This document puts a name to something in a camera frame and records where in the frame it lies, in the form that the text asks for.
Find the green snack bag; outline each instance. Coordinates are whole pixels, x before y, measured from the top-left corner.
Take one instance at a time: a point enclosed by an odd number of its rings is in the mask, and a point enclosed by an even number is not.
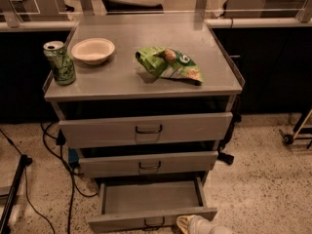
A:
[[[180,51],[164,47],[148,47],[138,50],[136,59],[147,72],[156,77],[203,82],[203,74],[198,66]]]

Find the cart wheel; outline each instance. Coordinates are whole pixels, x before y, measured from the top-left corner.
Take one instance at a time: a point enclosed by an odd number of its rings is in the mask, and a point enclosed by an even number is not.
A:
[[[283,136],[283,143],[284,144],[293,144],[293,136],[291,136],[291,135],[284,135]]]

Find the chair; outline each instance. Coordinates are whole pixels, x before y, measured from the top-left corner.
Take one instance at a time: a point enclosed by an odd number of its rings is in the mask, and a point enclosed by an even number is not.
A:
[[[101,1],[109,15],[164,13],[162,4],[146,5],[146,4],[124,2],[120,0],[101,0]]]

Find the white bowl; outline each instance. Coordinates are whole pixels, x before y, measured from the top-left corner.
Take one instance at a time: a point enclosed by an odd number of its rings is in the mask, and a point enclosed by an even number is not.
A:
[[[74,45],[71,54],[89,65],[98,65],[115,51],[115,45],[103,38],[90,38]]]

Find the cable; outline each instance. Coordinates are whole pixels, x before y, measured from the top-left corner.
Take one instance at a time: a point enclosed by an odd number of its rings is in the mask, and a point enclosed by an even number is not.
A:
[[[42,123],[42,122],[40,123],[40,127],[41,127],[41,130],[44,132],[45,129],[44,129],[44,127],[43,127],[43,123]],[[53,138],[53,139],[57,139],[55,136],[52,136],[52,135],[50,135],[49,133],[46,133],[46,135],[47,135],[48,137]]]
[[[70,201],[69,201],[69,209],[68,209],[68,217],[67,217],[67,233],[70,234],[70,220],[71,220],[71,216],[72,216],[72,207],[73,207],[73,201],[74,201],[74,194],[75,194],[75,188],[77,189],[77,191],[84,197],[95,197],[96,195],[98,195],[97,193],[96,194],[93,194],[93,195],[86,195],[84,193],[82,193],[77,184],[76,184],[76,181],[75,181],[75,177],[74,176],[80,176],[80,174],[75,174],[74,171],[70,168],[70,166],[65,162],[65,160],[63,159],[63,154],[62,154],[62,147],[63,145],[66,143],[66,139],[64,138],[61,130],[58,131],[58,137],[53,137],[51,135],[48,135],[47,131],[51,128],[51,126],[54,124],[55,122],[52,122],[51,124],[48,125],[48,127],[46,129],[44,129],[42,127],[42,130],[43,130],[43,136],[42,136],[42,139],[43,139],[43,143],[45,145],[45,147],[47,148],[47,150],[52,154],[54,155],[56,158],[58,158],[61,163],[63,164],[63,166],[65,167],[65,169],[69,172],[69,175],[70,175],[70,178],[71,178],[71,196],[70,196]],[[53,139],[56,140],[56,145],[59,145],[59,156],[53,151],[51,150],[51,148],[49,147],[46,139],[45,139],[45,136],[49,136]]]
[[[20,150],[16,147],[16,145],[14,144],[14,142],[9,138],[7,137],[7,135],[0,129],[0,132],[1,134],[7,139],[7,141],[15,148],[15,150],[19,153],[19,155],[21,156],[22,153],[20,152]],[[25,171],[25,194],[26,194],[26,199],[27,199],[27,202],[28,204],[30,205],[30,207],[33,209],[34,212],[36,212],[38,215],[40,215],[41,217],[43,217],[50,225],[50,227],[52,228],[53,230],[53,233],[56,234],[56,230],[54,228],[54,226],[51,224],[51,222],[48,220],[47,217],[45,217],[44,215],[40,214],[36,209],[35,207],[31,204],[30,200],[29,200],[29,197],[28,197],[28,183],[27,183],[27,171],[26,171],[26,167],[24,169]]]
[[[15,144],[13,143],[13,141],[9,138],[9,137],[7,137],[7,135],[6,134],[4,134],[4,132],[0,129],[0,132],[1,132],[1,134],[4,136],[4,138],[6,138],[7,139],[7,141],[14,147],[14,149],[19,153],[19,155],[21,156],[22,154],[21,154],[21,152],[20,152],[20,150],[15,146]]]

